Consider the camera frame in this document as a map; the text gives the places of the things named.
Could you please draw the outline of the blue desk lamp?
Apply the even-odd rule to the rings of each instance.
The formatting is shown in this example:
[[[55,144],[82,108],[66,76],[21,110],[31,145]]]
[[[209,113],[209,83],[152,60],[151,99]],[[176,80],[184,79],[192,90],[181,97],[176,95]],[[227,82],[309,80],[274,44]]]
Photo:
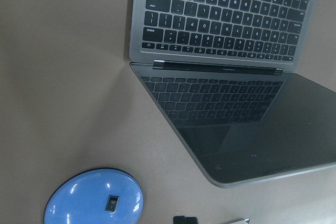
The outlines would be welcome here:
[[[92,169],[53,193],[44,223],[138,223],[142,209],[142,190],[133,176],[119,169]]]

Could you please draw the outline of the grey laptop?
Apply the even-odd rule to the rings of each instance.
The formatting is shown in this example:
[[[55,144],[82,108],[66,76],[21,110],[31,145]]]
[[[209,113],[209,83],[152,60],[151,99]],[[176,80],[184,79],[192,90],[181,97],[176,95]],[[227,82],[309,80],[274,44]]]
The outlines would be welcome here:
[[[219,187],[335,166],[335,92],[299,74],[315,0],[133,0],[131,68]]]

